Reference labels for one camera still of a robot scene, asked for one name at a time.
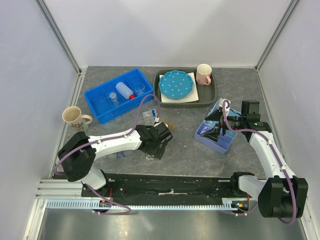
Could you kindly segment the clear round glass flask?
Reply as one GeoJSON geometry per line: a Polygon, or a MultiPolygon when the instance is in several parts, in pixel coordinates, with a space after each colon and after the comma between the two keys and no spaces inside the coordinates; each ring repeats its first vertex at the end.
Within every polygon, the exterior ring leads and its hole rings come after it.
{"type": "Polygon", "coordinates": [[[156,158],[155,158],[154,156],[147,155],[147,156],[146,156],[146,159],[147,159],[148,161],[154,161],[156,158]]]}

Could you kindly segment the brown test tube brush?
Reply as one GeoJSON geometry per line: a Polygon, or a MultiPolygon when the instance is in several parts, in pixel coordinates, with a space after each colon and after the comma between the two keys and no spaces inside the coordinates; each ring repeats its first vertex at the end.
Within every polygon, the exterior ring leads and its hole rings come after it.
{"type": "Polygon", "coordinates": [[[168,122],[166,120],[161,120],[161,122],[166,124],[169,129],[172,129],[172,130],[175,129],[175,125],[174,124],[172,124],[172,123],[170,123],[170,122],[168,122]]]}

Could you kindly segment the blue safety glasses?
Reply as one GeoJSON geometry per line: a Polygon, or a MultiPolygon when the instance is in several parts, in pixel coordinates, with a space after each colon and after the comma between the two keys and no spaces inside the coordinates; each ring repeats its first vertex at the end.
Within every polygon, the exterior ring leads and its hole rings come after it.
{"type": "Polygon", "coordinates": [[[126,158],[126,157],[127,157],[127,155],[123,151],[120,151],[120,152],[116,153],[116,159],[126,158]]]}

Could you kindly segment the clear glass beaker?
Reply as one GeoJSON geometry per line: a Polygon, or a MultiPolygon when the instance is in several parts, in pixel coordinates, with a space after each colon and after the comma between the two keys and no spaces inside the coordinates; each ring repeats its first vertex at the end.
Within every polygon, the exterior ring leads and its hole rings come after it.
{"type": "Polygon", "coordinates": [[[145,92],[145,85],[143,83],[137,83],[134,86],[134,90],[135,90],[137,96],[140,96],[145,92]]]}

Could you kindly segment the clear glass stoppered bottle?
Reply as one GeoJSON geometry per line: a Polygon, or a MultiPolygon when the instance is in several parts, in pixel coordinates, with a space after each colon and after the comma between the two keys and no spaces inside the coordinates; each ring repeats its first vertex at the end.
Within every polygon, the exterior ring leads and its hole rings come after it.
{"type": "Polygon", "coordinates": [[[110,92],[109,99],[110,99],[113,107],[118,107],[121,104],[116,92],[110,92]]]}

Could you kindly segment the white plastic wash bottle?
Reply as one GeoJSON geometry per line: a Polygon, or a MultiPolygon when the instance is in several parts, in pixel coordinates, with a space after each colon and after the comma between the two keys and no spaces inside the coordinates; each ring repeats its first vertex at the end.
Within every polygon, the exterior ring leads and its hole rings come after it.
{"type": "Polygon", "coordinates": [[[131,100],[136,97],[134,92],[123,82],[118,82],[115,88],[126,100],[131,100]]]}

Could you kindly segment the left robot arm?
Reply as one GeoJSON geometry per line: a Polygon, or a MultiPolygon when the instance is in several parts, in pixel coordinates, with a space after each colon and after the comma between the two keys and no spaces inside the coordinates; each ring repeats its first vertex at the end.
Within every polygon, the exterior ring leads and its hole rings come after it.
{"type": "Polygon", "coordinates": [[[92,187],[99,197],[106,196],[110,185],[102,170],[93,167],[94,161],[123,151],[139,150],[161,159],[173,138],[163,122],[152,125],[138,124],[126,131],[103,136],[87,136],[80,131],[58,152],[58,166],[62,166],[68,182],[80,181],[92,187]]]}

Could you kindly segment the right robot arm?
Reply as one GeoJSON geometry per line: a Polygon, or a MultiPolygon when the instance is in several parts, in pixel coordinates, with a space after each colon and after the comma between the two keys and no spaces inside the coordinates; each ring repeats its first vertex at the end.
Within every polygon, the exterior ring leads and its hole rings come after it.
{"type": "Polygon", "coordinates": [[[309,185],[305,178],[297,177],[285,162],[271,127],[261,121],[259,109],[259,101],[244,100],[241,112],[233,113],[231,102],[220,98],[205,118],[215,125],[202,136],[216,142],[227,131],[242,133],[260,160],[266,181],[262,182],[251,173],[235,172],[229,184],[230,193],[235,197],[247,193],[257,202],[264,218],[277,218],[286,225],[292,225],[303,215],[309,185]]]}

